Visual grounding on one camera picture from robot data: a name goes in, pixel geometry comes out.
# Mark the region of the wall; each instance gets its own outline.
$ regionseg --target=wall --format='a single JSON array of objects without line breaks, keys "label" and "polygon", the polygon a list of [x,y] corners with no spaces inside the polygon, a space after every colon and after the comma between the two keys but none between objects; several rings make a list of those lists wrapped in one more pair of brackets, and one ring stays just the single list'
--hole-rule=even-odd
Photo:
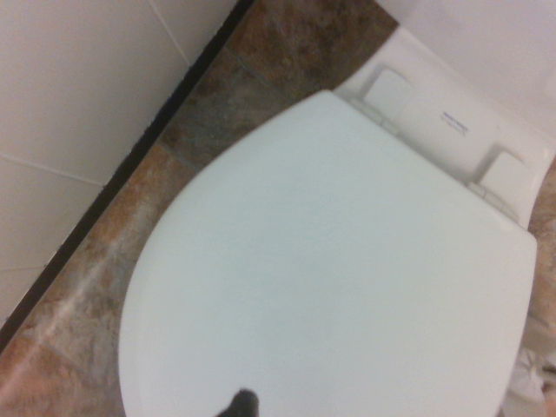
[{"label": "wall", "polygon": [[0,3],[0,323],[234,3]]}]

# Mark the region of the white ceramic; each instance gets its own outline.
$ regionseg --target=white ceramic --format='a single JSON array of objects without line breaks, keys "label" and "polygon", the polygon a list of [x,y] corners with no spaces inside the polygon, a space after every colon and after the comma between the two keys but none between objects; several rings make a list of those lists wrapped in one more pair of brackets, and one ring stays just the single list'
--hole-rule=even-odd
[{"label": "white ceramic", "polygon": [[495,415],[536,243],[330,92],[221,156],[150,237],[125,301],[128,417]]},{"label": "white ceramic", "polygon": [[556,14],[383,3],[402,27],[377,54],[225,152],[156,226],[123,310],[128,417],[214,416],[243,387],[261,417],[498,413],[556,152],[538,39]]}]

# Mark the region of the toilet seat lid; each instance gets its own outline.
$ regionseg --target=toilet seat lid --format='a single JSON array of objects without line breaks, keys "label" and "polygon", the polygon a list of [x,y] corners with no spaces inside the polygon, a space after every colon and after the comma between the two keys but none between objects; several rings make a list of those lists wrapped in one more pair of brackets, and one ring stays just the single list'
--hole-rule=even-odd
[{"label": "toilet seat lid", "polygon": [[493,416],[536,242],[330,92],[179,194],[120,334],[128,417]]}]

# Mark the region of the brown stone tile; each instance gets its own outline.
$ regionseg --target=brown stone tile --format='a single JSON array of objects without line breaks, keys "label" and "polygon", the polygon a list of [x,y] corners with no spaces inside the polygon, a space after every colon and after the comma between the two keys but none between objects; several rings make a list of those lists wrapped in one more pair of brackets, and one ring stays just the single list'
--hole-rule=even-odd
[{"label": "brown stone tile", "polygon": [[19,334],[53,347],[94,382],[117,391],[120,319],[134,266],[86,239]]},{"label": "brown stone tile", "polygon": [[155,145],[89,237],[136,261],[156,222],[195,171]]},{"label": "brown stone tile", "polygon": [[3,417],[124,417],[109,394],[56,352],[14,339],[0,356]]},{"label": "brown stone tile", "polygon": [[537,238],[537,266],[530,313],[556,331],[556,162],[533,208],[529,231]]},{"label": "brown stone tile", "polygon": [[291,101],[221,51],[162,135],[162,143],[202,168]]},{"label": "brown stone tile", "polygon": [[[259,0],[228,46],[250,68],[299,100],[335,88],[394,27],[394,20],[370,0]],[[365,46],[353,59],[363,38]]]},{"label": "brown stone tile", "polygon": [[397,28],[397,22],[375,2],[370,11],[371,22],[362,33],[361,44],[348,54],[346,60],[337,67],[334,73],[335,85],[346,81],[360,68],[392,35]]}]

